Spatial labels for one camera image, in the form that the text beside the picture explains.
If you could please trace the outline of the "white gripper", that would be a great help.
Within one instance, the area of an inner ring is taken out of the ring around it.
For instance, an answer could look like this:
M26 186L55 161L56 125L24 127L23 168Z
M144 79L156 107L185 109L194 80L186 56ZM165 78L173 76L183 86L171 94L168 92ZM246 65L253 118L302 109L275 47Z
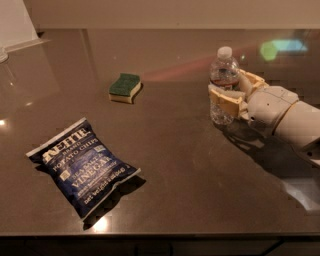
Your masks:
M239 70L239 90L223 90L209 84L211 118L241 119L248 110L249 127L264 137L274 133L286 112L299 101L296 93L281 86L268 87L262 77L242 69Z

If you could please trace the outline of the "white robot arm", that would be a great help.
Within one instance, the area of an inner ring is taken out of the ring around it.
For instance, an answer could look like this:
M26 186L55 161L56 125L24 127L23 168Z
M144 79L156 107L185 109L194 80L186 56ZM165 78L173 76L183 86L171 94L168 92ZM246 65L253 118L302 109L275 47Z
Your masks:
M320 110L281 86L270 86L255 74L240 71L239 91L208 85L210 100L264 137L289 144L303 160L320 167Z

